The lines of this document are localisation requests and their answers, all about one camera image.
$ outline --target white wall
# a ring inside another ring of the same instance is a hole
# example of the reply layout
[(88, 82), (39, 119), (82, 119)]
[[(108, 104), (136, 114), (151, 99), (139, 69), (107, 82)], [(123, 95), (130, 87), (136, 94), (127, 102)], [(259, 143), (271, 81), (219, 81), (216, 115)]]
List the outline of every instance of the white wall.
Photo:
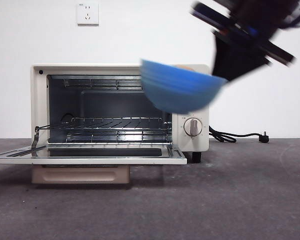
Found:
[[(212, 65), (211, 27), (189, 14), (193, 0), (99, 0), (100, 26), (77, 26), (77, 0), (0, 0), (0, 138), (31, 137), (30, 66), (34, 63)], [(203, 1), (226, 12), (212, 0)], [(275, 44), (298, 59), (273, 61), (225, 87), (210, 124), (235, 133), (267, 130), (300, 138), (300, 29)]]

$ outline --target robotic arm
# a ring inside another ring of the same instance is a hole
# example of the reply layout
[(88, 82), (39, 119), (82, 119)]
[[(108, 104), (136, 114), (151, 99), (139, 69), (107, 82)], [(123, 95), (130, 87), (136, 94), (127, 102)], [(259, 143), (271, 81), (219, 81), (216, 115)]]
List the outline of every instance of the robotic arm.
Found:
[(289, 64), (294, 56), (269, 39), (278, 29), (300, 23), (300, 15), (286, 22), (299, 0), (215, 0), (230, 10), (226, 17), (203, 3), (196, 3), (192, 15), (212, 25), (216, 42), (213, 75), (231, 81), (269, 64), (269, 56)]

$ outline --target oven foot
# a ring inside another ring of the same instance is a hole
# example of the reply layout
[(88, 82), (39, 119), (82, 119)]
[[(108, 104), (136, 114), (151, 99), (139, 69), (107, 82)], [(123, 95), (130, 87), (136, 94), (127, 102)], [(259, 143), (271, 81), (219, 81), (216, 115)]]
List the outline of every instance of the oven foot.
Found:
[(200, 151), (194, 151), (192, 153), (192, 163), (193, 164), (201, 163), (201, 152)]

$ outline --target concrete floor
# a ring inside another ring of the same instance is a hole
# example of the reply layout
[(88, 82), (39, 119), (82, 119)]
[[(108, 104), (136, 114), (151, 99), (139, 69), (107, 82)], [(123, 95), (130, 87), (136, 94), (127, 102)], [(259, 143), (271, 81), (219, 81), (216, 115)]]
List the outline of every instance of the concrete floor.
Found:
[(30, 182), (0, 165), (0, 240), (300, 240), (300, 139), (212, 140), (202, 163), (133, 166), (125, 186)]

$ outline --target blue bowl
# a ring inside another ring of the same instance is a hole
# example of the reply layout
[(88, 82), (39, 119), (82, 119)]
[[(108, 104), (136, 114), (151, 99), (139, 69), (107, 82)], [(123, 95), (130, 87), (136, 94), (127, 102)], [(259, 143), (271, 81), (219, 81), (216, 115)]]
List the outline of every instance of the blue bowl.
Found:
[(227, 81), (183, 68), (142, 61), (141, 83), (154, 106), (164, 112), (187, 114), (207, 106)]

